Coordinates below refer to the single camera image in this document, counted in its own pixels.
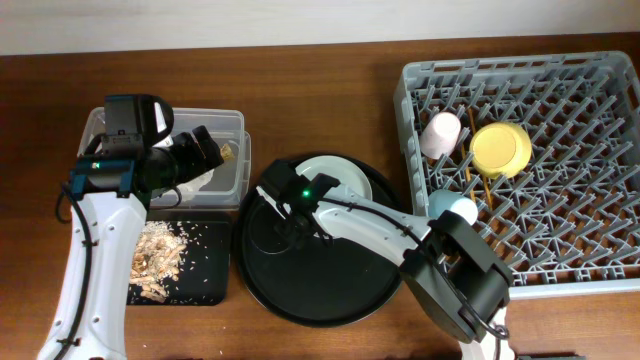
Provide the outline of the white tissue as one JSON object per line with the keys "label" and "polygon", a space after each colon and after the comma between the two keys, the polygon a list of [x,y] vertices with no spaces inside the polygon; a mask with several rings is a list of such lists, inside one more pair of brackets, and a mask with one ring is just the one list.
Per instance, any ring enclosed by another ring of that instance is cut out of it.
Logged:
{"label": "white tissue", "polygon": [[187,192],[187,193],[198,192],[201,188],[203,188],[205,185],[207,185],[211,181],[213,174],[214,174],[214,170],[210,170],[194,178],[193,180],[179,184],[177,188],[181,192]]}

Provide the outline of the white round plate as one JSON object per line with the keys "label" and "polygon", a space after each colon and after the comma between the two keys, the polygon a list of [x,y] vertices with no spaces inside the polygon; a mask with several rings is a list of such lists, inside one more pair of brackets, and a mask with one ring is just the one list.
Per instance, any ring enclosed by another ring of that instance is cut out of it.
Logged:
{"label": "white round plate", "polygon": [[365,173],[355,163],[343,157],[315,156],[297,165],[295,171],[309,180],[313,180],[318,174],[334,177],[361,197],[373,199],[372,187]]}

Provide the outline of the food scraps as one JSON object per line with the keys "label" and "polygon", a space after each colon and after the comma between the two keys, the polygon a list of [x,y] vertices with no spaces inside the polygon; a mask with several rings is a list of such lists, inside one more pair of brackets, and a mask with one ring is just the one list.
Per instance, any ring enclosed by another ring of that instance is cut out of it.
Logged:
{"label": "food scraps", "polygon": [[149,221],[138,238],[129,277],[130,305],[212,305],[207,267],[214,224]]}

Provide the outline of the light blue cup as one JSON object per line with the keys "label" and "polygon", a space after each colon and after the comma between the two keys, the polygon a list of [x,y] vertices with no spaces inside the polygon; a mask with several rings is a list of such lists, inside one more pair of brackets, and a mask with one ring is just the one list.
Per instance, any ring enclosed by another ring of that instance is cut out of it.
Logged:
{"label": "light blue cup", "polygon": [[428,216],[437,219],[445,211],[461,216],[469,225],[474,225],[479,215],[476,204],[460,193],[443,189],[432,192],[428,197]]}

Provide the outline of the pink cup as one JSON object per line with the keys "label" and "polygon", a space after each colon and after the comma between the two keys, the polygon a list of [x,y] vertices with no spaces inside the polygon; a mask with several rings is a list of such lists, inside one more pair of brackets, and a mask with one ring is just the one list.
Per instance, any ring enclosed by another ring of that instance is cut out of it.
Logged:
{"label": "pink cup", "polygon": [[450,112],[439,112],[427,124],[419,137],[423,155],[430,159],[449,156],[457,143],[461,131],[459,118]]}

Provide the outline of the wooden chopstick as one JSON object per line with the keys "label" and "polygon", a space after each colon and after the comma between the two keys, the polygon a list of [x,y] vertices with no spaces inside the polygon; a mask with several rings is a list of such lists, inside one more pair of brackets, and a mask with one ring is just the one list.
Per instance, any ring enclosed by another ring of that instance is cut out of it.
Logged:
{"label": "wooden chopstick", "polygon": [[484,193],[485,193],[485,198],[486,198],[486,203],[488,205],[489,210],[493,210],[494,209],[494,202],[493,202],[493,197],[490,191],[490,187],[489,187],[489,180],[486,176],[482,175],[482,181],[483,181],[483,189],[484,189]]}
{"label": "wooden chopstick", "polygon": [[[475,128],[475,123],[474,123],[474,118],[473,118],[473,112],[472,112],[471,107],[467,107],[467,108],[466,108],[466,114],[467,114],[467,117],[468,117],[468,123],[469,123],[470,134],[471,134],[471,137],[473,137],[473,136],[475,135],[475,133],[476,133],[476,128]],[[464,158],[466,158],[466,155],[467,155],[467,151],[466,151],[466,148],[465,148],[464,142],[461,144],[461,155],[463,156],[463,159],[464,159]],[[467,181],[469,184],[471,184],[472,177],[471,177],[471,172],[470,172],[470,170],[469,170],[469,164],[467,164],[467,165],[465,166],[465,169],[464,169],[464,175],[465,175],[465,179],[466,179],[466,181]],[[474,203],[476,203],[477,201],[476,201],[476,197],[475,197],[474,190],[473,190],[473,187],[474,187],[474,186],[475,186],[475,185],[472,185],[472,186],[471,186],[471,190],[470,190],[470,192],[469,192],[469,197],[470,197],[470,199],[471,199]]]}

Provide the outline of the yellow bowl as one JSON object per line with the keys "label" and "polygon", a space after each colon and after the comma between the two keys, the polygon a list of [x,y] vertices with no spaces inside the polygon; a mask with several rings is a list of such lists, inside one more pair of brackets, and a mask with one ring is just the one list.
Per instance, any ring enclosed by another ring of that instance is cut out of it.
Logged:
{"label": "yellow bowl", "polygon": [[519,125],[497,122],[482,127],[472,138],[472,164],[483,176],[513,178],[529,163],[532,143]]}

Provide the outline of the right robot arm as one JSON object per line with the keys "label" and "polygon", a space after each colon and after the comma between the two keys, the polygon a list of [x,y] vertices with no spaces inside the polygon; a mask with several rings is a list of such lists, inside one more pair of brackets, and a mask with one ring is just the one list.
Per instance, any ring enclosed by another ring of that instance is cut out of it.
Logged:
{"label": "right robot arm", "polygon": [[506,326],[513,274],[462,216],[402,213],[324,174],[267,176],[259,193],[294,233],[346,239],[396,265],[426,315],[459,342],[463,358],[515,358]]}

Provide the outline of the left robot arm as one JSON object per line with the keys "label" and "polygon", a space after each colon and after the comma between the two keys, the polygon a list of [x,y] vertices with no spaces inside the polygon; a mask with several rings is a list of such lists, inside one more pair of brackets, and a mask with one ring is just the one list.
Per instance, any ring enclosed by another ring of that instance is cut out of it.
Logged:
{"label": "left robot arm", "polygon": [[72,238],[41,359],[125,358],[130,272],[152,199],[223,163],[205,126],[173,134],[173,108],[159,96],[110,95],[104,115],[61,185]]}

